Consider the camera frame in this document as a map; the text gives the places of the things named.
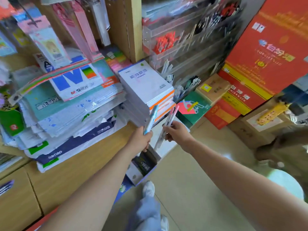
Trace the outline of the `open pen box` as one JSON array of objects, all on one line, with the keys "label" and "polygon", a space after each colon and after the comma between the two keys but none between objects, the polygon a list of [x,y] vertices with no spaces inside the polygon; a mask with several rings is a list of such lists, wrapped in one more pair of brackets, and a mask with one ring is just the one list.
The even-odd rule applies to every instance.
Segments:
[{"label": "open pen box", "polygon": [[135,156],[128,166],[126,177],[133,184],[138,186],[161,161],[160,155],[149,145],[146,152],[140,152]]}]

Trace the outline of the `pile of paper packs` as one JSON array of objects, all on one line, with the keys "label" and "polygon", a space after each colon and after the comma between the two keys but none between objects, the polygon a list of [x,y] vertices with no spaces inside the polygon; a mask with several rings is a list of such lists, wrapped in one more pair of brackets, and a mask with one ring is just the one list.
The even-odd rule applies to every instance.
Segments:
[{"label": "pile of paper packs", "polygon": [[53,162],[64,161],[85,148],[113,134],[127,124],[114,113],[124,102],[126,92],[104,59],[94,62],[103,84],[63,101],[50,82],[43,82],[11,105],[13,88],[0,89],[0,108],[18,106],[25,130],[10,136],[0,124],[5,145],[16,147],[34,159],[40,172]]}]

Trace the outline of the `wooden shelf post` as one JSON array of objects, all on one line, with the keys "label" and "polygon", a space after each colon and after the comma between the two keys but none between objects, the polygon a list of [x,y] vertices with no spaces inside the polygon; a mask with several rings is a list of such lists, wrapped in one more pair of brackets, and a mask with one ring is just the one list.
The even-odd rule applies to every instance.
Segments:
[{"label": "wooden shelf post", "polygon": [[105,0],[112,43],[136,63],[145,58],[142,37],[142,0]]}]

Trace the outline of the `person's leg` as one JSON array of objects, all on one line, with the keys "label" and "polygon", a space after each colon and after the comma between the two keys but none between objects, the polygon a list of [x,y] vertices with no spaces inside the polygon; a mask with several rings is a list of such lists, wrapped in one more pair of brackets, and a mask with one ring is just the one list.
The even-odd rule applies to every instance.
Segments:
[{"label": "person's leg", "polygon": [[161,231],[160,203],[146,196],[136,203],[125,231]]}]

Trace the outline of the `white and blue paper pack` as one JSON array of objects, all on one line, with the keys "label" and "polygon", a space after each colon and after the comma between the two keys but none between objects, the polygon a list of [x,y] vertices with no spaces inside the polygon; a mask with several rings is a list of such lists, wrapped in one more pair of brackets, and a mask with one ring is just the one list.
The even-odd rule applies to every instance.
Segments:
[{"label": "white and blue paper pack", "polygon": [[[67,53],[71,58],[71,64],[86,59],[80,50],[74,48],[68,48]],[[42,53],[35,53],[33,56],[44,72],[48,73],[55,70],[54,66],[51,65]],[[94,64],[70,70],[49,80],[63,101],[71,100],[103,84],[103,78],[94,67]]]}]

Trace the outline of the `person's right hand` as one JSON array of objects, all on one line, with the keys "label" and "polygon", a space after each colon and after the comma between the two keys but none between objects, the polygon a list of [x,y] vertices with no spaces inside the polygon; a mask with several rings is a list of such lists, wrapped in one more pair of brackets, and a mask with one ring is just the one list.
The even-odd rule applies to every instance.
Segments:
[{"label": "person's right hand", "polygon": [[182,148],[183,151],[190,153],[191,145],[195,142],[195,139],[187,130],[186,126],[179,122],[173,120],[172,124],[177,125],[177,144]]}]

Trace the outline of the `large brown cardboard box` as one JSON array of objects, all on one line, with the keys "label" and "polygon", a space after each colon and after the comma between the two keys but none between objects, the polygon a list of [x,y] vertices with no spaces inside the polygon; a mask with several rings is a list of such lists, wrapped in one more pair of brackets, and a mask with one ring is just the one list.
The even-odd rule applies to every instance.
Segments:
[{"label": "large brown cardboard box", "polygon": [[258,119],[278,104],[276,97],[268,100],[263,105],[245,116],[240,116],[228,128],[249,148],[256,148],[270,144],[277,136],[284,133],[308,127],[308,124],[298,124],[291,121],[294,116],[283,112],[265,124],[259,124]]}]

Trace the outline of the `large red cardboard box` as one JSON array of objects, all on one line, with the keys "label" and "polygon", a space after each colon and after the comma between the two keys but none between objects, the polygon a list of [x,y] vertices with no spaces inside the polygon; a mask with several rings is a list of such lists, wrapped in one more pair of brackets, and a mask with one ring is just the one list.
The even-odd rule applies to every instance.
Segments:
[{"label": "large red cardboard box", "polygon": [[308,73],[308,0],[266,0],[223,71],[265,100]]}]

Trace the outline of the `blue pen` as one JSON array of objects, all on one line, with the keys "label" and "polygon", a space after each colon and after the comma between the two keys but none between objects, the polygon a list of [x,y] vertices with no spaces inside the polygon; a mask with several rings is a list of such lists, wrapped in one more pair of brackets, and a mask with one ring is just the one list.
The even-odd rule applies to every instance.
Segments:
[{"label": "blue pen", "polygon": [[154,123],[155,123],[158,110],[159,110],[159,105],[155,105],[153,110],[152,110],[152,112],[151,112],[151,114],[150,114],[149,120],[147,120],[147,122],[146,122],[146,124],[144,126],[143,135],[146,135],[148,132],[151,131],[151,129],[152,129]]}]

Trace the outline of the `hanging pink stationery packs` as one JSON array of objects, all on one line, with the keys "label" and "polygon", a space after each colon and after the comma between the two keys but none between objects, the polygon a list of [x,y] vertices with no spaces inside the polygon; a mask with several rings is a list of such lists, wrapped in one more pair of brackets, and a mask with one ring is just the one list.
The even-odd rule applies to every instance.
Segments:
[{"label": "hanging pink stationery packs", "polygon": [[85,58],[90,62],[104,59],[98,50],[81,0],[54,3],[51,7]]}]

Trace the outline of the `yellow strip package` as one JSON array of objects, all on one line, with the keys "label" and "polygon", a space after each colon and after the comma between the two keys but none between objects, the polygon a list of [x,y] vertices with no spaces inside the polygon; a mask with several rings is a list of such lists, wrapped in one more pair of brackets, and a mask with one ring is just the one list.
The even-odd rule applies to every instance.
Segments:
[{"label": "yellow strip package", "polygon": [[290,105],[291,103],[279,101],[273,108],[257,119],[257,124],[263,126],[273,121],[276,117],[285,112]]}]

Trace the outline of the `person's white shoe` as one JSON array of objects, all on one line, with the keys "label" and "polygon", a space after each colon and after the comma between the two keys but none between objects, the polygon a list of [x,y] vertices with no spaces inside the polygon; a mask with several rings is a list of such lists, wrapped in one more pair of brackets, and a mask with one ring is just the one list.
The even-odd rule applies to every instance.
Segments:
[{"label": "person's white shoe", "polygon": [[142,188],[142,197],[154,197],[155,195],[155,186],[154,183],[150,180],[148,180]]}]

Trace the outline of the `wooden cabinet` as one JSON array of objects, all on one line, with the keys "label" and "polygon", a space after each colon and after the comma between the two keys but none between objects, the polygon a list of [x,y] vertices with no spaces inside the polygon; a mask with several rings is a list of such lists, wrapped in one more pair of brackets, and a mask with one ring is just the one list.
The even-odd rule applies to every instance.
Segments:
[{"label": "wooden cabinet", "polygon": [[22,231],[56,209],[115,156],[135,128],[129,122],[45,173],[29,159],[0,172],[0,186],[13,181],[12,188],[0,195],[0,231]]}]

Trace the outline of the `green packet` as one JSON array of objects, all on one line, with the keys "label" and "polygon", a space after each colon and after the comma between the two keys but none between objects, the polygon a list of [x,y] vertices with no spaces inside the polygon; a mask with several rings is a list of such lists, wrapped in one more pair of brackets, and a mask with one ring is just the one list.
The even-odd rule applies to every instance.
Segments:
[{"label": "green packet", "polygon": [[0,108],[0,124],[10,136],[18,136],[25,130],[25,124],[18,106],[4,105]]}]

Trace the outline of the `stack of white notebooks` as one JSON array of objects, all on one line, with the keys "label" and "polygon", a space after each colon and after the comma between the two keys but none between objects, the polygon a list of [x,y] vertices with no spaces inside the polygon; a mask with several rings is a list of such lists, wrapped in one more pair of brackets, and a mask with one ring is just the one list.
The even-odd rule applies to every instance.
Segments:
[{"label": "stack of white notebooks", "polygon": [[137,127],[150,120],[155,107],[156,124],[175,108],[174,87],[168,83],[146,60],[141,60],[118,71],[120,82],[126,92],[123,112]]}]

